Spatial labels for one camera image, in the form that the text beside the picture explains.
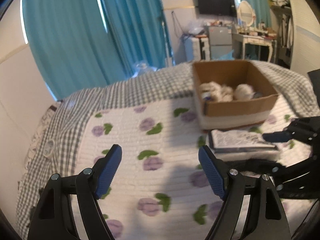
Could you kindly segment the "white packaged box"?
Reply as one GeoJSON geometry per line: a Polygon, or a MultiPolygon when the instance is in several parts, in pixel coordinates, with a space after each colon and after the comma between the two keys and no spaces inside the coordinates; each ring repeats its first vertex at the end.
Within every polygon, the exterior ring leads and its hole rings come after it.
{"type": "Polygon", "coordinates": [[[215,153],[279,151],[276,144],[265,141],[261,134],[244,130],[211,130],[207,145],[215,153]]]}

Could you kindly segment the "white soft roll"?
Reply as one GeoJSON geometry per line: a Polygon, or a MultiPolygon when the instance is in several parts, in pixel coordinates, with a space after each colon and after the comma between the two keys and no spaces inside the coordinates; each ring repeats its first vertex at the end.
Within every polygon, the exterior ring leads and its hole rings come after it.
{"type": "Polygon", "coordinates": [[[248,84],[240,84],[236,87],[233,93],[233,97],[235,100],[251,100],[255,91],[252,86],[248,84]]]}

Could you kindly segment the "blue white tissue pack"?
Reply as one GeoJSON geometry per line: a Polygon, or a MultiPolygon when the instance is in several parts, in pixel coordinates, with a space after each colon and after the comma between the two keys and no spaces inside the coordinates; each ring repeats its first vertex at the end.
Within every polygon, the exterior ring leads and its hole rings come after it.
{"type": "Polygon", "coordinates": [[[210,101],[212,99],[210,92],[202,93],[202,98],[204,101],[210,101]]]}

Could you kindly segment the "brown cardboard box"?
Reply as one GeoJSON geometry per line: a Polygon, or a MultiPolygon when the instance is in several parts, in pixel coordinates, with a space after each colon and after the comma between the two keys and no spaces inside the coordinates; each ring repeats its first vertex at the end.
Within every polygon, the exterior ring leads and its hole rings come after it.
{"type": "Polygon", "coordinates": [[[194,62],[192,71],[196,113],[204,130],[261,124],[278,100],[273,85],[250,61],[194,62]]]}

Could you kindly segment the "grey checked blanket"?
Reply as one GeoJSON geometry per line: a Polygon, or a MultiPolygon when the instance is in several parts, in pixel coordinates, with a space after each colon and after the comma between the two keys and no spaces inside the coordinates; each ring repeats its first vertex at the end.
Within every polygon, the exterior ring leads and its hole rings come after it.
{"type": "MultiPolygon", "coordinates": [[[[319,115],[317,98],[309,79],[276,64],[250,61],[278,92],[278,100],[267,119],[248,127],[259,134],[286,127],[293,118],[319,115]]],[[[18,234],[27,239],[41,191],[52,174],[76,173],[82,136],[89,115],[95,110],[139,107],[157,101],[193,98],[193,63],[182,63],[145,73],[107,87],[83,89],[57,103],[55,111],[43,116],[41,131],[28,151],[27,171],[18,190],[16,209],[18,234]]]]}

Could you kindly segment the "white wardrobe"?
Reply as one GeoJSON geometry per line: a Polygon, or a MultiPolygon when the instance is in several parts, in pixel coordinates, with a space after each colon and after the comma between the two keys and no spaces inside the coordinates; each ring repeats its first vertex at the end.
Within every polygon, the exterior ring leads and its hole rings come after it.
{"type": "Polygon", "coordinates": [[[319,69],[319,22],[306,0],[289,0],[293,48],[290,69],[305,77],[319,69]]]}

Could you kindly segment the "white floral quilt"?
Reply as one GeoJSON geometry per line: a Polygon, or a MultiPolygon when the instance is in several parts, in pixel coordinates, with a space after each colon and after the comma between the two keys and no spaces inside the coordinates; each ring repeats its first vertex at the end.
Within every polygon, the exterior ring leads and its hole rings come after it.
{"type": "Polygon", "coordinates": [[[206,135],[193,98],[95,110],[78,151],[76,173],[123,150],[107,194],[98,204],[115,239],[204,239],[222,202],[198,160],[206,135]]]}

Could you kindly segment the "white dressing table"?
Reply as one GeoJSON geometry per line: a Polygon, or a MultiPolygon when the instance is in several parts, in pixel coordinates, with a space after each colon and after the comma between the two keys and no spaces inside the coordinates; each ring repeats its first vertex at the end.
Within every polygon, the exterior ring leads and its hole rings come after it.
{"type": "Polygon", "coordinates": [[[266,36],[253,36],[253,35],[245,35],[239,33],[239,29],[236,26],[232,27],[232,40],[234,42],[239,42],[240,45],[240,56],[241,59],[245,59],[246,55],[246,46],[249,45],[255,45],[258,46],[258,59],[260,59],[260,54],[261,54],[261,47],[267,47],[268,48],[268,58],[267,62],[273,61],[275,62],[274,59],[274,54],[277,49],[277,41],[274,38],[269,38],[266,36]]]}

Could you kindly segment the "small grey fridge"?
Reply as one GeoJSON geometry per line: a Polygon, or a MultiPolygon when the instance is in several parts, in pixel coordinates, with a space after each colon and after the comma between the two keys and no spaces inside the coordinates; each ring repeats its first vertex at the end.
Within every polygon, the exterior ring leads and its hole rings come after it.
{"type": "Polygon", "coordinates": [[[212,60],[219,59],[232,52],[231,29],[223,26],[210,26],[207,31],[212,60]]]}

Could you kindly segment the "white drawer cabinet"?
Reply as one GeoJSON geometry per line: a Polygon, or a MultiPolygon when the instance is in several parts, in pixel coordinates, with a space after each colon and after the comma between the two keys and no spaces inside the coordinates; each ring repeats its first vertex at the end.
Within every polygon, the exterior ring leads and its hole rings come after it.
{"type": "Polygon", "coordinates": [[[210,47],[207,37],[189,37],[184,41],[187,61],[209,61],[210,47]]]}

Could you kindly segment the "white oval vanity mirror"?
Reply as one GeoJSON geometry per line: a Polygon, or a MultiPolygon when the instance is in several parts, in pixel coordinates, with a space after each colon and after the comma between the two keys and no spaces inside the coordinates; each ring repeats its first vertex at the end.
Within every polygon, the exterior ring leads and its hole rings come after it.
{"type": "Polygon", "coordinates": [[[255,24],[255,10],[246,0],[240,2],[237,8],[237,17],[239,25],[252,27],[255,24]]]}

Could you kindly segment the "teal curtain left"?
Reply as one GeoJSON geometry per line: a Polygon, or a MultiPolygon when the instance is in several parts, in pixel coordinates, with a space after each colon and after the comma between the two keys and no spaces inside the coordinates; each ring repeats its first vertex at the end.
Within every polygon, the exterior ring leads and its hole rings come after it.
{"type": "Polygon", "coordinates": [[[106,30],[97,0],[22,0],[22,5],[33,58],[57,99],[131,74],[106,30]]]}

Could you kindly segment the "teal curtain middle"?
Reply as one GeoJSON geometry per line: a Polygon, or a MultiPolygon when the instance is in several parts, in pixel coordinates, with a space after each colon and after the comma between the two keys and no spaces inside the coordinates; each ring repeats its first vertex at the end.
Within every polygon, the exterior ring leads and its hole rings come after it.
{"type": "Polygon", "coordinates": [[[107,26],[128,67],[167,66],[172,49],[161,0],[101,0],[107,26]]]}

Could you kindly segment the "black wall television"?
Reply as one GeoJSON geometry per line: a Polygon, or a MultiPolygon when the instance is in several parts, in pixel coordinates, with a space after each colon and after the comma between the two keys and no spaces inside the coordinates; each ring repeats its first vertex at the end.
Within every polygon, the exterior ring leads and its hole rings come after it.
{"type": "Polygon", "coordinates": [[[197,0],[197,4],[201,15],[237,16],[234,0],[197,0]]]}

